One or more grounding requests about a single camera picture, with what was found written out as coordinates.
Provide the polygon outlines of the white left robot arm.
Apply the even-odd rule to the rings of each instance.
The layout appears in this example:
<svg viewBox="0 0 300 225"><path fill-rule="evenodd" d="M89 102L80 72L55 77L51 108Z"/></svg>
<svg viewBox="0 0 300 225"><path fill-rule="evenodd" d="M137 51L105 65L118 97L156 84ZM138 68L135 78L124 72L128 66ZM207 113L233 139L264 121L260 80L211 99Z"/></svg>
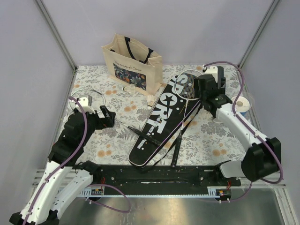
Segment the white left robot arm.
<svg viewBox="0 0 300 225"><path fill-rule="evenodd" d="M64 128L52 146L43 177L34 195L20 212L12 214L10 223L14 225L57 225L68 205L88 185L101 182L101 166L86 161L79 168L79 174L62 192L59 188L75 167L78 158L84 152L84 146L96 130L112 128L115 124L115 112L106 106L100 106L103 116L96 112L81 113L79 110L68 117Z"/></svg>

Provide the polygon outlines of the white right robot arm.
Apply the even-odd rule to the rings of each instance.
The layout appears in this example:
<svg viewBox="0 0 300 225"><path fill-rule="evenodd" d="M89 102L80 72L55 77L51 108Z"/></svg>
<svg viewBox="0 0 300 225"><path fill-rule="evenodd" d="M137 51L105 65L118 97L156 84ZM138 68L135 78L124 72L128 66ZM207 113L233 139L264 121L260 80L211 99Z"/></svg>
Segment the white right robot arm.
<svg viewBox="0 0 300 225"><path fill-rule="evenodd" d="M280 172L281 142L277 138L269 138L238 112L233 101L225 94L224 69L221 66L207 64L195 79L195 96L200 98L204 109L213 118L223 123L239 140L246 154L240 161L227 161L219 165L214 172L214 182L225 185L231 177L245 177L249 181L264 180L266 176Z"/></svg>

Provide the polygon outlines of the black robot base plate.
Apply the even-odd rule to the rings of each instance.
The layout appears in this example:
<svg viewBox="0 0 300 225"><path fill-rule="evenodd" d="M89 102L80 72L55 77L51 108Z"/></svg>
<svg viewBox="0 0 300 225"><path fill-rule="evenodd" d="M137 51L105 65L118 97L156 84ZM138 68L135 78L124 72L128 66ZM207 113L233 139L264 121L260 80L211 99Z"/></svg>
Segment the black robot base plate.
<svg viewBox="0 0 300 225"><path fill-rule="evenodd" d="M225 178L216 166L101 165L93 184L112 185L126 195L203 195L208 187L239 187L239 179Z"/></svg>

